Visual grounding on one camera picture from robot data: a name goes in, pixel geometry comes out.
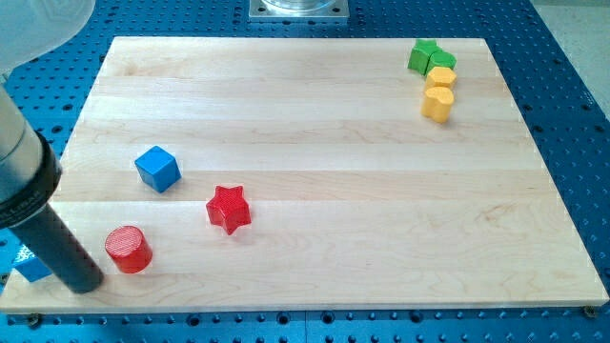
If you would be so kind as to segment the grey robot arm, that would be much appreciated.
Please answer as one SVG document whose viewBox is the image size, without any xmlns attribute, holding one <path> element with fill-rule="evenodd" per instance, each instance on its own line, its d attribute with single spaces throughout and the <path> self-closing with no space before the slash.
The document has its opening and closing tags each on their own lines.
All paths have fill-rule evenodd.
<svg viewBox="0 0 610 343">
<path fill-rule="evenodd" d="M 94 0 L 1 0 L 1 74 L 72 39 L 94 5 Z M 1 90 L 1 226 L 15 226 L 44 207 L 60 177 L 49 143 Z"/>
</svg>

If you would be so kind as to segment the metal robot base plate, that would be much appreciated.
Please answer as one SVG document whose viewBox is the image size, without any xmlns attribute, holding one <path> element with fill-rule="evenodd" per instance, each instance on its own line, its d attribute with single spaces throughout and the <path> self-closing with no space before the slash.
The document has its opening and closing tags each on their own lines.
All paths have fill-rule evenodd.
<svg viewBox="0 0 610 343">
<path fill-rule="evenodd" d="M 348 0 L 250 0 L 249 17 L 259 20 L 347 19 Z"/>
</svg>

